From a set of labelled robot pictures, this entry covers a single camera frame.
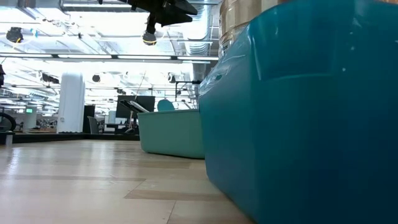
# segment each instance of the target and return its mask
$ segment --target cable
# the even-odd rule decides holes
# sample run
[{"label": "cable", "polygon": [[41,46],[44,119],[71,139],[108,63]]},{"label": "cable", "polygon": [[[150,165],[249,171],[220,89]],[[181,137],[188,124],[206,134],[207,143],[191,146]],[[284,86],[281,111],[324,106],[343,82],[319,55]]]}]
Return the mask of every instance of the cable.
[{"label": "cable", "polygon": [[144,76],[142,76],[142,80],[141,80],[141,83],[139,84],[139,87],[138,87],[138,90],[137,90],[137,93],[136,93],[136,98],[134,99],[134,101],[137,101],[138,92],[139,92],[139,90],[141,88],[142,82],[144,81],[146,74],[147,74],[147,70],[145,70]]},{"label": "cable", "polygon": [[4,60],[0,63],[0,65],[2,64],[2,63],[4,63],[5,61],[6,61],[6,59],[7,59],[7,57],[6,58],[4,58]]}]

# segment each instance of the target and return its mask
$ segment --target ceiling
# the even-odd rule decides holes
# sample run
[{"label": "ceiling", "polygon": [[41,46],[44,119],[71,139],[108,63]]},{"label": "ceiling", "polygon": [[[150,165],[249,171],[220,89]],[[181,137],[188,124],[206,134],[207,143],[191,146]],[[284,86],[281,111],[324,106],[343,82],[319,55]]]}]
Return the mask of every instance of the ceiling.
[{"label": "ceiling", "polygon": [[[40,113],[57,112],[60,85],[43,81],[43,74],[62,82],[62,73],[79,70],[86,80],[86,104],[95,104],[97,112],[116,109],[116,88],[127,95],[154,95],[157,101],[175,101],[177,81],[202,80],[216,60],[162,61],[102,60],[93,55],[171,55],[218,56],[218,18],[220,0],[191,0],[198,9],[192,23],[156,27],[157,43],[148,46],[142,35],[147,12],[131,12],[127,4],[104,0],[103,5],[89,0],[5,0],[0,2],[0,53],[5,86],[0,90],[0,105],[21,111],[25,105],[38,105]],[[21,27],[24,40],[15,44],[6,39],[11,27]],[[32,58],[26,54],[88,55],[86,59]],[[94,82],[93,75],[101,81]],[[197,105],[197,86],[180,84],[181,95],[191,108]],[[176,103],[181,108],[186,103]]]}]

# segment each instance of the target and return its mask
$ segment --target light teal bin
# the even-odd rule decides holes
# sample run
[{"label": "light teal bin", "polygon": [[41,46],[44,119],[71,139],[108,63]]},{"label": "light teal bin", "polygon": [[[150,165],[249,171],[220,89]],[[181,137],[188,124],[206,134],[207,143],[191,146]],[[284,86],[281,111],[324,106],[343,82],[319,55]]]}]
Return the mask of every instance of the light teal bin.
[{"label": "light teal bin", "polygon": [[138,120],[143,151],[205,158],[198,110],[139,113]]}]

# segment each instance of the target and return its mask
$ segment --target fluorescent light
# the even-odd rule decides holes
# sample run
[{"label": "fluorescent light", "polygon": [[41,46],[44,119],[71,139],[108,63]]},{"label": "fluorescent light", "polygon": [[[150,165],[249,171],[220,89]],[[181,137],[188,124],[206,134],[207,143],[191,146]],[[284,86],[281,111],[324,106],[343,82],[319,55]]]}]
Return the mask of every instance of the fluorescent light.
[{"label": "fluorescent light", "polygon": [[179,56],[179,60],[218,60],[218,57]]},{"label": "fluorescent light", "polygon": [[52,55],[50,55],[50,54],[9,54],[9,53],[1,53],[0,57],[52,58]]},{"label": "fluorescent light", "polygon": [[47,110],[57,110],[58,107],[54,107],[54,106],[45,106],[45,109],[47,109]]},{"label": "fluorescent light", "polygon": [[4,106],[7,109],[25,109],[26,106]]},{"label": "fluorescent light", "polygon": [[203,40],[177,40],[177,43],[201,43],[201,44],[212,44],[212,41]]},{"label": "fluorescent light", "polygon": [[111,7],[111,8],[131,8],[128,4],[64,4],[63,7]]},{"label": "fluorescent light", "polygon": [[105,59],[109,59],[112,58],[111,55],[58,55],[58,57],[60,58],[105,58]]},{"label": "fluorescent light", "polygon": [[43,105],[42,102],[36,102],[36,101],[29,101],[29,103],[36,104],[36,105]]},{"label": "fluorescent light", "polygon": [[[56,85],[56,86],[50,86],[50,88],[61,88],[61,86],[59,84],[52,84],[52,85]],[[31,85],[4,85],[4,88],[13,88],[13,90],[16,90],[17,88],[48,88],[47,86],[40,86],[40,85],[35,85],[35,86],[31,86]]]},{"label": "fluorescent light", "polygon": [[119,59],[138,59],[138,60],[170,60],[170,56],[139,56],[139,55],[119,55]]},{"label": "fluorescent light", "polygon": [[194,60],[194,61],[189,61],[189,60],[184,60],[184,61],[182,61],[182,63],[202,63],[202,64],[210,64],[211,62],[209,62],[209,61],[196,61],[196,60]]}]

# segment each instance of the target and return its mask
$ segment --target ceiling light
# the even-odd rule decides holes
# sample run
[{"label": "ceiling light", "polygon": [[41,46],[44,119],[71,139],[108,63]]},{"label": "ceiling light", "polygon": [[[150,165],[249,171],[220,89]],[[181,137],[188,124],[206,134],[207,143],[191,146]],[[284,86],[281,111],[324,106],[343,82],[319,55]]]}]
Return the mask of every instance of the ceiling light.
[{"label": "ceiling light", "polygon": [[112,58],[111,55],[58,55],[60,58],[107,58],[110,59]]},{"label": "ceiling light", "polygon": [[[8,88],[48,88],[48,86],[41,86],[41,85],[35,85],[35,86],[30,86],[30,85],[5,85],[4,87]],[[59,84],[56,85],[49,85],[50,88],[61,88]]]},{"label": "ceiling light", "polygon": [[101,81],[101,77],[99,75],[93,75],[93,81],[94,82],[100,82]]},{"label": "ceiling light", "polygon": [[137,60],[170,60],[171,56],[139,56],[139,55],[119,55],[119,59],[137,59]]},{"label": "ceiling light", "polygon": [[6,38],[7,40],[17,44],[21,43],[24,40],[24,36],[21,33],[22,28],[20,27],[11,27],[9,31],[7,31]]},{"label": "ceiling light", "polygon": [[10,53],[1,53],[0,57],[20,57],[20,58],[51,58],[50,54],[10,54]]},{"label": "ceiling light", "polygon": [[182,63],[190,63],[190,64],[193,64],[193,63],[195,63],[195,64],[210,64],[211,62],[209,62],[209,61],[196,61],[196,60],[194,60],[194,61],[183,60]]},{"label": "ceiling light", "polygon": [[25,109],[26,106],[4,106],[7,109]]},{"label": "ceiling light", "polygon": [[167,80],[169,81],[169,83],[175,83],[175,76],[169,73]]},{"label": "ceiling light", "polygon": [[36,101],[29,101],[29,103],[36,104],[36,105],[43,105],[43,103],[41,103],[41,102],[36,102]]},{"label": "ceiling light", "polygon": [[179,56],[179,60],[218,60],[218,57]]},{"label": "ceiling light", "polygon": [[151,34],[148,31],[145,31],[145,34],[142,36],[142,41],[148,46],[153,46],[157,43],[155,34]]},{"label": "ceiling light", "polygon": [[128,4],[64,4],[63,7],[112,7],[112,8],[131,8]]},{"label": "ceiling light", "polygon": [[122,89],[117,89],[116,92],[117,92],[118,94],[122,94],[122,95],[125,95],[125,94],[126,94],[126,92],[123,91]]}]

